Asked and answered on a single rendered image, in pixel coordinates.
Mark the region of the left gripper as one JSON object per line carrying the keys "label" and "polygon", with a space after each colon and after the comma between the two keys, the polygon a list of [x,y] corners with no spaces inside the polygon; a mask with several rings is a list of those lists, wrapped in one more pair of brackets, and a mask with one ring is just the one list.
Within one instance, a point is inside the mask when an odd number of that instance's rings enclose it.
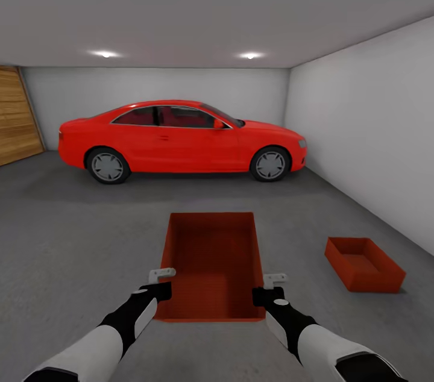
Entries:
{"label": "left gripper", "polygon": [[148,285],[148,286],[142,286],[142,287],[140,287],[140,289],[147,289],[150,287],[152,287],[153,289],[155,289],[158,292],[159,300],[158,300],[157,304],[160,301],[166,301],[166,300],[170,300],[172,298],[171,281],[169,281],[167,283],[159,283],[159,284],[152,284],[152,285]]}

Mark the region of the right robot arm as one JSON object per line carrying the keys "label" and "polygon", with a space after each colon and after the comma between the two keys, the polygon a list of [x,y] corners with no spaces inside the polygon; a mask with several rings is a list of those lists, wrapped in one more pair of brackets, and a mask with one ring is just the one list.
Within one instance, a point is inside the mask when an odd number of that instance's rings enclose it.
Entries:
{"label": "right robot arm", "polygon": [[314,382],[409,382],[379,354],[332,333],[285,300],[286,274],[265,274],[253,288],[253,304],[266,308],[270,332],[305,368]]}

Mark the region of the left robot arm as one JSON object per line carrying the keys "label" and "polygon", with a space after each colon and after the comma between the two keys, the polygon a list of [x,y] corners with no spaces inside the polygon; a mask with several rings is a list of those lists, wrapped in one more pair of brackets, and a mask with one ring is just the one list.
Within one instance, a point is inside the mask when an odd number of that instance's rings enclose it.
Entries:
{"label": "left robot arm", "polygon": [[141,332],[156,314],[160,301],[172,298],[174,268],[149,272],[148,284],[131,294],[131,300],[108,314],[102,323],[73,346],[47,360],[21,382],[107,382]]}

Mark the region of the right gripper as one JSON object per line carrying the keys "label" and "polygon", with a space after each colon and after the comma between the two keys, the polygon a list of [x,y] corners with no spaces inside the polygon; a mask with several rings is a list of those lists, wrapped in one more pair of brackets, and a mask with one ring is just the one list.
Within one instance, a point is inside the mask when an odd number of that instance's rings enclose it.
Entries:
{"label": "right gripper", "polygon": [[284,290],[282,287],[274,287],[274,290],[265,290],[263,287],[253,288],[252,289],[253,294],[253,304],[255,307],[261,307],[264,306],[265,308],[265,301],[270,295],[277,295],[277,296],[284,296]]}

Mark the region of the storage box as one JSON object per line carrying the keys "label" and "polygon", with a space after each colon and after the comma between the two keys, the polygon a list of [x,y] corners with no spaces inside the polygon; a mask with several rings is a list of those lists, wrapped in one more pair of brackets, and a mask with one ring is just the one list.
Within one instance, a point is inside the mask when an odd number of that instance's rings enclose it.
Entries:
{"label": "storage box", "polygon": [[369,238],[329,237],[324,255],[351,292],[397,293],[407,275]]}
{"label": "storage box", "polygon": [[252,289],[263,287],[252,212],[171,213],[161,268],[174,268],[172,298],[157,304],[163,322],[259,322]]}

